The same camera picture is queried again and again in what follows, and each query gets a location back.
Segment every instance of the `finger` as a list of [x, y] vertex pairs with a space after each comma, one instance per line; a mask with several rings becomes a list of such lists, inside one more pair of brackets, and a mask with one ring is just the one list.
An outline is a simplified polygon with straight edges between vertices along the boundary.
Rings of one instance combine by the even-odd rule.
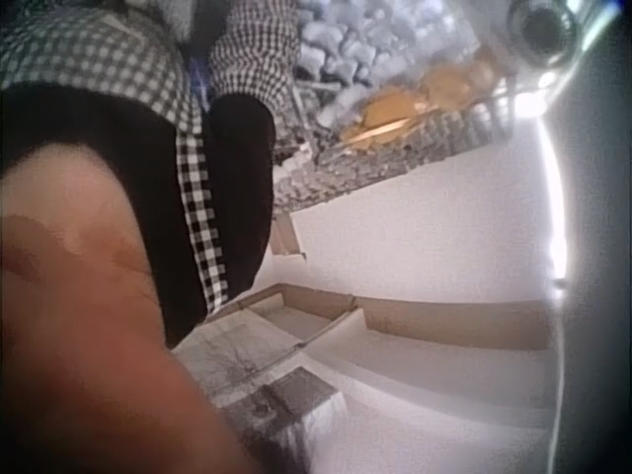
[[2, 356], [13, 346], [16, 334], [39, 313], [39, 287], [6, 270], [2, 271], [1, 302], [2, 302]]
[[69, 275], [72, 255], [42, 224], [23, 216], [3, 217], [3, 269], [27, 281], [56, 282]]

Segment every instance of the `metal rack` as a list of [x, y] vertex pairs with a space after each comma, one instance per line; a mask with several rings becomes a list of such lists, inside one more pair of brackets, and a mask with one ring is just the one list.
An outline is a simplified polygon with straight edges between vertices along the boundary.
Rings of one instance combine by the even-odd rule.
[[[505, 140], [513, 130], [514, 97], [515, 80], [506, 77], [489, 98], [470, 109], [434, 113], [406, 139], [368, 151], [343, 149], [332, 153], [332, 145], [340, 142], [337, 133], [318, 125], [300, 128], [300, 114], [295, 114], [291, 119], [294, 129], [301, 131], [301, 143], [313, 143], [313, 159], [275, 183], [275, 213], [311, 207], [419, 166]], [[281, 153], [287, 150], [277, 149], [278, 163], [282, 163]]]

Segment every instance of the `black and white checkered fabric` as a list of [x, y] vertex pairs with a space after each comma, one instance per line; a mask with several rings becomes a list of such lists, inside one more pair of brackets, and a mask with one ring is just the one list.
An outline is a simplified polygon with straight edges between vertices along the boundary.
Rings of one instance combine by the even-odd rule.
[[127, 98], [176, 128], [176, 161], [190, 241], [208, 314], [227, 299], [201, 135], [200, 108], [182, 58], [141, 15], [59, 8], [2, 38], [0, 87], [48, 83]]
[[209, 56], [213, 96], [248, 91], [276, 115], [289, 99], [299, 46], [296, 0], [234, 0]]

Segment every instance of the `skin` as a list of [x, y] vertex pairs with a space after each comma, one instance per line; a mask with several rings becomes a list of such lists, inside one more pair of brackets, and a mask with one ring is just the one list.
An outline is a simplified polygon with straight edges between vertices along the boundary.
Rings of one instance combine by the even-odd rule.
[[90, 149], [48, 145], [2, 181], [2, 413], [80, 472], [251, 473], [164, 346], [125, 192]]

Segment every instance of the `black fabric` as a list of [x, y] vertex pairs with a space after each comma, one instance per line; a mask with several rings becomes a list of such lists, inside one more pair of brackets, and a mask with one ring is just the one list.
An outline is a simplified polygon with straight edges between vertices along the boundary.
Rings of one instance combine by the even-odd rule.
[[257, 99], [230, 95], [215, 101], [203, 128], [228, 297], [233, 299], [253, 285], [270, 239], [275, 123]]
[[[137, 103], [60, 86], [16, 86], [1, 99], [3, 175], [52, 142], [86, 144], [117, 175], [151, 264], [167, 345], [175, 346], [204, 318], [205, 303], [178, 186], [173, 126]], [[275, 133], [256, 99], [219, 102], [204, 122], [205, 153], [234, 298], [252, 285], [270, 235]]]

